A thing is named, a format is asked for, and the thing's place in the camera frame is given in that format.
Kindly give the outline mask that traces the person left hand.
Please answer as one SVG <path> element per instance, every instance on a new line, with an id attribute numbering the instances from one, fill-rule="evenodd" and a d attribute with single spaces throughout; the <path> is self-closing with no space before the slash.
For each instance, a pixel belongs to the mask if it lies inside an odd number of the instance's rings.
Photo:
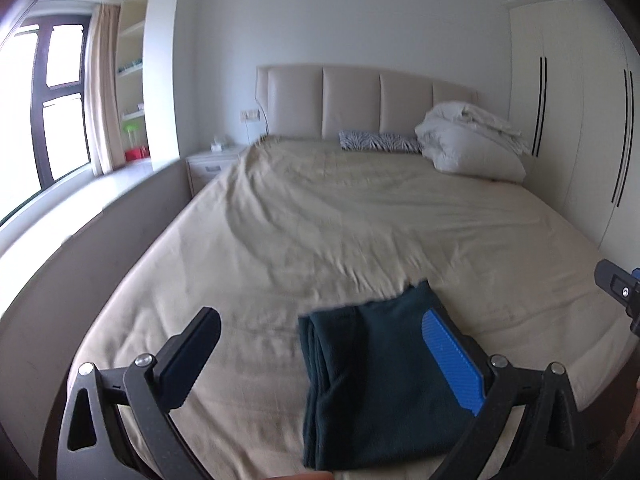
<path id="1" fill-rule="evenodd" d="M 265 480 L 334 480 L 334 474 L 329 471 L 303 471 L 296 474 L 282 474 L 265 478 Z"/>

